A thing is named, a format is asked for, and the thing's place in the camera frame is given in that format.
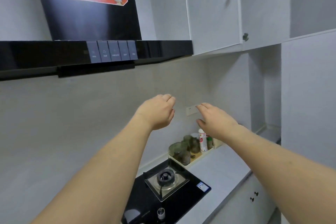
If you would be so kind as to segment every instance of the countertop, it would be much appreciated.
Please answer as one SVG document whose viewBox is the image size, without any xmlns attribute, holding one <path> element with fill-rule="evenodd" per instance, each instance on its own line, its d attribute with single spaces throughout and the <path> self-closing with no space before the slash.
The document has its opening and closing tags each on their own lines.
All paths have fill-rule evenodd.
<svg viewBox="0 0 336 224">
<path fill-rule="evenodd" d="M 279 128 L 267 128 L 259 135 L 275 143 L 281 136 Z M 208 184 L 211 191 L 177 224 L 209 222 L 252 173 L 245 162 L 227 145 L 213 150 L 188 171 Z"/>
</svg>

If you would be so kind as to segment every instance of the stove knob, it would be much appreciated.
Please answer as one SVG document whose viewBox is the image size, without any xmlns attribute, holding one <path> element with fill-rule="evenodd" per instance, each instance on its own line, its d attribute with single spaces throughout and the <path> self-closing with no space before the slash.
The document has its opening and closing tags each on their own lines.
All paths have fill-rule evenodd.
<svg viewBox="0 0 336 224">
<path fill-rule="evenodd" d="M 157 210 L 157 217 L 159 218 L 159 220 L 164 220 L 166 218 L 166 212 L 164 208 L 159 208 Z"/>
</svg>

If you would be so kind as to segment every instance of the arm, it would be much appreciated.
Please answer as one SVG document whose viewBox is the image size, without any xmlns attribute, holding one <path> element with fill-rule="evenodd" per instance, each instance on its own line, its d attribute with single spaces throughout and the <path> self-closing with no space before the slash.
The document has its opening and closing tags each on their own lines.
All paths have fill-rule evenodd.
<svg viewBox="0 0 336 224">
<path fill-rule="evenodd" d="M 175 98 L 145 101 L 126 127 L 76 173 L 32 224 L 119 224 L 152 130 L 170 124 Z"/>
<path fill-rule="evenodd" d="M 290 223 L 336 223 L 334 169 L 257 136 L 217 107 L 197 108 L 199 126 L 246 162 Z"/>
</svg>

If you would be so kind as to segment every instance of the wall outlet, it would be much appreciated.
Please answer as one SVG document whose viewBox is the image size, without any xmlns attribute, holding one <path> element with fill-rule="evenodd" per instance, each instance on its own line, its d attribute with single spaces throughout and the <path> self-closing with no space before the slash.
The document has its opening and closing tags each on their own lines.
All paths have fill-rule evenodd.
<svg viewBox="0 0 336 224">
<path fill-rule="evenodd" d="M 196 108 L 196 106 L 198 106 L 199 104 L 187 107 L 187 116 L 193 115 L 195 113 L 198 112 L 198 109 Z"/>
</svg>

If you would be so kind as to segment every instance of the person's left arm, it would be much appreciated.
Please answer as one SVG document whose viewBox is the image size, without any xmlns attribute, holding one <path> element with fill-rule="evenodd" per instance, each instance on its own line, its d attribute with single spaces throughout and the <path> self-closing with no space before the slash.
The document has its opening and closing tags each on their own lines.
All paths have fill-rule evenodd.
<svg viewBox="0 0 336 224">
<path fill-rule="evenodd" d="M 170 124 L 174 104 L 169 94 L 145 101 L 31 224 L 119 224 L 148 137 Z"/>
</svg>

